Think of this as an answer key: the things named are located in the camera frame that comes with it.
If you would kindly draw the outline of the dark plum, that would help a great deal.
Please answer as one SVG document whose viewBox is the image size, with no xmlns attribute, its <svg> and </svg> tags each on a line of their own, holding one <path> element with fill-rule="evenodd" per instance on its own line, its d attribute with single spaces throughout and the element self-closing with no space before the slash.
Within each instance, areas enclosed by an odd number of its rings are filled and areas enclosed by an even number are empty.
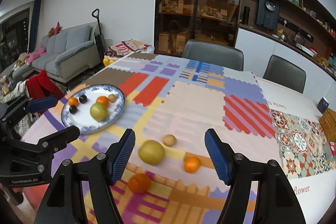
<svg viewBox="0 0 336 224">
<path fill-rule="evenodd" d="M 85 94 L 82 94 L 82 95 L 79 96 L 79 102 L 80 103 L 84 104 L 87 101 L 88 101 L 88 98 L 87 98 L 87 96 Z"/>
<path fill-rule="evenodd" d="M 69 111 L 71 114 L 75 114 L 77 112 L 77 106 L 75 105 L 70 106 Z"/>
</svg>

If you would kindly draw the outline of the green pear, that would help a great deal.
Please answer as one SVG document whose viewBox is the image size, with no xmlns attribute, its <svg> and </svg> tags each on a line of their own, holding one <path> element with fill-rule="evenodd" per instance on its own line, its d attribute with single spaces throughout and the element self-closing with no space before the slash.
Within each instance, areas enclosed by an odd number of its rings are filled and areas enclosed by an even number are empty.
<svg viewBox="0 0 336 224">
<path fill-rule="evenodd" d="M 108 113 L 107 107 L 105 107 L 103 104 L 94 103 L 90 107 L 90 115 L 95 121 L 101 122 L 101 121 L 106 120 L 109 113 Z"/>
</svg>

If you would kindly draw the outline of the small tan round fruit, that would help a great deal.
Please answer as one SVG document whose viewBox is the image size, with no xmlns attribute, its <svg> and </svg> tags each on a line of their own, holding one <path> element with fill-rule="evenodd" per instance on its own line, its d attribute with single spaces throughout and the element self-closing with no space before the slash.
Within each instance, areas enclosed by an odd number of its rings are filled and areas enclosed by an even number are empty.
<svg viewBox="0 0 336 224">
<path fill-rule="evenodd" d="M 108 95 L 108 99 L 111 103 L 113 103 L 117 100 L 117 97 L 114 94 L 110 94 L 110 95 Z"/>
</svg>

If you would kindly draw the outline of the large orange mandarin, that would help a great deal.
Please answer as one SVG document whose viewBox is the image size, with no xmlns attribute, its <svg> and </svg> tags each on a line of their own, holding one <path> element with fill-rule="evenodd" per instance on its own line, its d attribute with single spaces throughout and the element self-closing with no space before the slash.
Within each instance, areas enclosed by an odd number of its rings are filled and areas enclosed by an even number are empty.
<svg viewBox="0 0 336 224">
<path fill-rule="evenodd" d="M 127 187 L 134 194 L 144 194 L 151 188 L 151 179 L 144 173 L 138 173 L 130 178 Z"/>
</svg>

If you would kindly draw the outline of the small mandarin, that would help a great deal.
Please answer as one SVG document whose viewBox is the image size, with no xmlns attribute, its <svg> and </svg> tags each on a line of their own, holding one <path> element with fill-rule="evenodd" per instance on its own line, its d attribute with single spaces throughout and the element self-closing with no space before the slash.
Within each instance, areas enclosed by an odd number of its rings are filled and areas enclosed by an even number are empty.
<svg viewBox="0 0 336 224">
<path fill-rule="evenodd" d="M 196 156 L 192 156 L 185 160 L 183 168 L 187 173 L 195 173 L 200 168 L 200 166 L 201 160 Z"/>
</svg>

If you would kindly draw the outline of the yellow brown pear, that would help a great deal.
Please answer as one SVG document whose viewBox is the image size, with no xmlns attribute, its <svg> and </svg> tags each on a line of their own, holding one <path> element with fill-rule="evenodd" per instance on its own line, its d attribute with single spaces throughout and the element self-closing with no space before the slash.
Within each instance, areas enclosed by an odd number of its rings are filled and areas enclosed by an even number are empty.
<svg viewBox="0 0 336 224">
<path fill-rule="evenodd" d="M 139 158 L 150 165 L 157 165 L 165 158 L 165 149 L 155 140 L 145 141 L 138 150 Z"/>
</svg>

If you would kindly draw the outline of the striped grey white cloth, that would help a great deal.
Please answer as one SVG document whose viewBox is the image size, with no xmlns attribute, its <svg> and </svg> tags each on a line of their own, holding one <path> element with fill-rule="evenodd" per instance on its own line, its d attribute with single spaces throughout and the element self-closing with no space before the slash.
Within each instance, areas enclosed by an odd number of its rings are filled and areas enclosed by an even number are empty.
<svg viewBox="0 0 336 224">
<path fill-rule="evenodd" d="M 25 81 L 19 81 L 11 92 L 5 96 L 1 96 L 1 105 L 2 104 L 8 104 L 9 110 L 14 110 L 16 107 L 21 106 L 22 102 L 25 99 L 29 99 L 29 91 L 26 86 L 26 80 Z M 22 119 L 15 125 L 15 131 L 20 136 L 23 137 L 29 130 L 29 128 L 32 126 L 34 121 L 36 120 L 36 115 L 28 113 Z"/>
</svg>

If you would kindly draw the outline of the red garment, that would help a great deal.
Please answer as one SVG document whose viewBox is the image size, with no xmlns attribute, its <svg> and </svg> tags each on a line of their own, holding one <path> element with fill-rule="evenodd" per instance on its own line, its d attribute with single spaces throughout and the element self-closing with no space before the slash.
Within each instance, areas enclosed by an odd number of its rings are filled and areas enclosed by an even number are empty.
<svg viewBox="0 0 336 224">
<path fill-rule="evenodd" d="M 30 98 L 34 100 L 49 96 L 55 96 L 57 100 L 62 99 L 65 94 L 50 80 L 47 72 L 42 70 L 38 75 L 30 77 L 26 81 L 26 88 Z"/>
</svg>

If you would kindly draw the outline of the blue white porcelain plate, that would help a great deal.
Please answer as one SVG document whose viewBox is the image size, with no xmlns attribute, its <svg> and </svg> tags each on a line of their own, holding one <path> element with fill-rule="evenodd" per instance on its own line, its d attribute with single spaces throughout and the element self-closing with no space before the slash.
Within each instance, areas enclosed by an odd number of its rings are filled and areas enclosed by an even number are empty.
<svg viewBox="0 0 336 224">
<path fill-rule="evenodd" d="M 92 85 L 66 101 L 61 121 L 65 127 L 78 127 L 82 135 L 91 134 L 112 125 L 120 118 L 125 106 L 126 96 L 118 87 Z"/>
</svg>

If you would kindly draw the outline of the pink plush toy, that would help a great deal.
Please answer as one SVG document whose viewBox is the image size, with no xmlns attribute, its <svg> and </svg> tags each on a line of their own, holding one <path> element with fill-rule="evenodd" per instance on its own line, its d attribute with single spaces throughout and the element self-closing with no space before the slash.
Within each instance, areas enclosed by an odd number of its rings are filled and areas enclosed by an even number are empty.
<svg viewBox="0 0 336 224">
<path fill-rule="evenodd" d="M 25 59 L 25 64 L 30 65 L 34 60 L 47 54 L 45 46 L 41 46 L 37 51 L 30 53 Z"/>
</svg>

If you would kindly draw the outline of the grey sofa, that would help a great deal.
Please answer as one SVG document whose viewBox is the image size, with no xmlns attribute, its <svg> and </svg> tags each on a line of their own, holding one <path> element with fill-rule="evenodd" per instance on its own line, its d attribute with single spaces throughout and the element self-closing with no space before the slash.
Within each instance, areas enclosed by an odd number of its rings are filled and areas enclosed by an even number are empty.
<svg viewBox="0 0 336 224">
<path fill-rule="evenodd" d="M 11 76 L 17 79 L 33 71 L 46 71 L 50 78 L 65 84 L 100 63 L 95 42 L 97 33 L 98 24 L 92 22 L 64 29 L 50 38 L 45 36 L 40 46 L 45 47 L 46 53 L 15 69 Z"/>
</svg>

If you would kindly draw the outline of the wicker basket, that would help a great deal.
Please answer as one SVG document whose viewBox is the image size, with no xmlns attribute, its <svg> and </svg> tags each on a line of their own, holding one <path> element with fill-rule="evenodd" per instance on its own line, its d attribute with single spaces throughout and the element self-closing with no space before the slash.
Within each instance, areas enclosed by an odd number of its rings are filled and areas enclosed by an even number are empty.
<svg viewBox="0 0 336 224">
<path fill-rule="evenodd" d="M 328 108 L 319 118 L 319 123 L 329 141 L 335 142 L 336 137 L 336 112 Z"/>
</svg>

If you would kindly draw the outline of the dark blue mug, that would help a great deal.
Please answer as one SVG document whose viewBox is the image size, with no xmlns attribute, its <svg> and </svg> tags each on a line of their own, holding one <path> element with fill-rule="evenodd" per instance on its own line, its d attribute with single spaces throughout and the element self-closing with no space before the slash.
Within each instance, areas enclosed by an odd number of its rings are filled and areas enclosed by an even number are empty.
<svg viewBox="0 0 336 224">
<path fill-rule="evenodd" d="M 322 97 L 317 104 L 318 111 L 323 114 L 328 109 L 328 107 L 329 101 L 325 97 Z"/>
</svg>

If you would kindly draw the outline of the black upright vacuum cleaner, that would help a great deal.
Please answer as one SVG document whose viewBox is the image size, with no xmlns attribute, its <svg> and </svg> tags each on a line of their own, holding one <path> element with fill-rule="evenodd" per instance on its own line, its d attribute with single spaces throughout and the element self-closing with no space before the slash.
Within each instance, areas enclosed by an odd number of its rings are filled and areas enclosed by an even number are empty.
<svg viewBox="0 0 336 224">
<path fill-rule="evenodd" d="M 97 20 L 98 33 L 94 36 L 94 38 L 96 41 L 96 47 L 98 50 L 100 60 L 103 61 L 105 52 L 106 52 L 106 43 L 105 43 L 104 34 L 102 33 L 101 24 L 100 24 L 100 9 L 93 10 L 92 17 L 94 17 Z"/>
</svg>

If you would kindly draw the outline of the striped folded cloth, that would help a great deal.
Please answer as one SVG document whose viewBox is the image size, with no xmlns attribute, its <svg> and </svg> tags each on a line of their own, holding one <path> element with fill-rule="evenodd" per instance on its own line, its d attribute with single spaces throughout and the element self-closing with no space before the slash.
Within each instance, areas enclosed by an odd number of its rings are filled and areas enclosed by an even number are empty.
<svg viewBox="0 0 336 224">
<path fill-rule="evenodd" d="M 144 44 L 137 40 L 127 40 L 119 44 L 109 46 L 105 52 L 105 57 L 121 58 L 133 52 L 153 53 L 155 48 L 149 44 Z"/>
</svg>

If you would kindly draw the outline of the colourful patchwork tablecloth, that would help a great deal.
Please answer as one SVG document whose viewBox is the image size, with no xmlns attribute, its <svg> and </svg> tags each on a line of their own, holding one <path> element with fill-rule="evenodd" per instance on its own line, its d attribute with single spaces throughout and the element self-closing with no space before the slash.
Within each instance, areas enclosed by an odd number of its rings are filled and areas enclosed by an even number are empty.
<svg viewBox="0 0 336 224">
<path fill-rule="evenodd" d="M 200 61 L 134 53 L 84 81 L 125 95 L 123 113 L 109 127 L 79 138 L 56 153 L 86 161 L 105 152 L 127 128 L 136 144 L 112 193 L 125 223 L 214 223 L 228 187 L 218 178 L 205 147 L 212 128 L 248 159 L 279 160 L 276 130 L 252 72 Z"/>
</svg>

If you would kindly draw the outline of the grey chair right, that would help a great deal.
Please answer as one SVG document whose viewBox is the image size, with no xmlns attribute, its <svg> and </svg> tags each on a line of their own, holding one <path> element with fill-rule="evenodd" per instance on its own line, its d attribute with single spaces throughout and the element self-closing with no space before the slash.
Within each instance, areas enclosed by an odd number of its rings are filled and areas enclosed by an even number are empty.
<svg viewBox="0 0 336 224">
<path fill-rule="evenodd" d="M 306 83 L 306 72 L 288 60 L 272 55 L 268 61 L 263 79 L 302 94 Z"/>
</svg>

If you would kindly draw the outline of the grey chair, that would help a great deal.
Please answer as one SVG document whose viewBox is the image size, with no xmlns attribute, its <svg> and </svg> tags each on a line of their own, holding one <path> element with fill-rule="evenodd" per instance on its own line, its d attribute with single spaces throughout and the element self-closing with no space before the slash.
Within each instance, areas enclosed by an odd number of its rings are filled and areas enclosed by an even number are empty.
<svg viewBox="0 0 336 224">
<path fill-rule="evenodd" d="M 187 41 L 182 57 L 236 71 L 243 71 L 244 69 L 244 54 L 241 50 L 196 39 Z"/>
<path fill-rule="evenodd" d="M 272 55 L 268 61 L 263 79 L 302 94 L 306 83 L 306 72 L 288 60 Z"/>
</svg>

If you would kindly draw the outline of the grey chair left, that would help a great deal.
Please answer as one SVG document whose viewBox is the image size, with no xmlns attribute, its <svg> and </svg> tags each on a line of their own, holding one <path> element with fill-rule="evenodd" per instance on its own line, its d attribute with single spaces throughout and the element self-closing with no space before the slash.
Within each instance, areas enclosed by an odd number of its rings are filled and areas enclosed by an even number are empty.
<svg viewBox="0 0 336 224">
<path fill-rule="evenodd" d="M 182 57 L 236 71 L 243 71 L 244 69 L 244 54 L 241 50 L 196 39 L 187 41 Z"/>
</svg>

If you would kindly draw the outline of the black thermos bottle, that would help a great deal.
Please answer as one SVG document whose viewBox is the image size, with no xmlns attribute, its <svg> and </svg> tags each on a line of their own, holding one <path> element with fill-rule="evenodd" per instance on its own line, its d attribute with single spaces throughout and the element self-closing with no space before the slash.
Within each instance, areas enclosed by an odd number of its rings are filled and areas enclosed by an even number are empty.
<svg viewBox="0 0 336 224">
<path fill-rule="evenodd" d="M 241 24 L 248 25 L 249 13 L 250 13 L 250 7 L 244 6 L 243 17 L 241 19 Z"/>
</svg>

